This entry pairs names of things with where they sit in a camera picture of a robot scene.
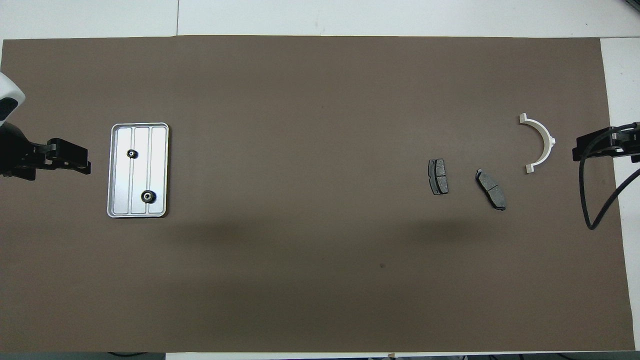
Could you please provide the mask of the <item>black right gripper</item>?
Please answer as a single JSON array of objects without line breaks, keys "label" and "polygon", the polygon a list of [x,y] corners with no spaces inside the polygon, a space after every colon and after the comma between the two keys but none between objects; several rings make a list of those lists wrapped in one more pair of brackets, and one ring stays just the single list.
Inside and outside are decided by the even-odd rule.
[{"label": "black right gripper", "polygon": [[[630,157],[632,163],[640,162],[640,123],[634,122],[632,129],[626,129],[624,134],[624,141],[618,139],[616,133],[610,133],[601,137],[606,132],[613,129],[613,127],[605,127],[594,132],[587,133],[583,136],[579,136],[577,139],[576,147],[573,148],[573,161],[581,161],[585,158],[598,158],[598,157]],[[586,148],[592,141],[594,142],[591,150],[586,152]]]}]

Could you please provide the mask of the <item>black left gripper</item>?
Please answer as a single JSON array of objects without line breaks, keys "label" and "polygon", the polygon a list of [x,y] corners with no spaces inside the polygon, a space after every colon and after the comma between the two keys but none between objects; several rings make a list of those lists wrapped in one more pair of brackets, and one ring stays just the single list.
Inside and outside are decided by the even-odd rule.
[{"label": "black left gripper", "polygon": [[91,174],[89,151],[61,138],[46,144],[31,142],[17,126],[3,123],[0,128],[0,173],[2,177],[17,177],[34,181],[40,170],[64,169]]}]

